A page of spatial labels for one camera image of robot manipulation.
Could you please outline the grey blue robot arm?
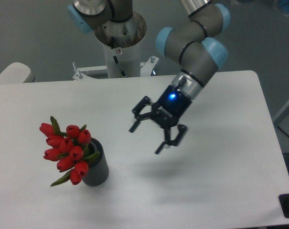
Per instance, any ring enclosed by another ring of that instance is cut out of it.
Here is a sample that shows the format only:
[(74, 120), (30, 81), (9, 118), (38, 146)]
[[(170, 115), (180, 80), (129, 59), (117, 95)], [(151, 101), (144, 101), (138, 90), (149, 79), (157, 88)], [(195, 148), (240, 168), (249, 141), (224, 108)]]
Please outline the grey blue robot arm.
[[(180, 117), (228, 58), (227, 49), (215, 39), (230, 24), (228, 9), (210, 0), (184, 0), (182, 5), (189, 23), (178, 30), (165, 27), (155, 40), (156, 50), (181, 70), (156, 102), (143, 97), (132, 110), (130, 132), (144, 120), (154, 121), (164, 130), (161, 148), (179, 145), (188, 129)], [(109, 78), (140, 76), (139, 44), (147, 25), (132, 1), (76, 0), (67, 9), (78, 28), (93, 31), (103, 45)]]

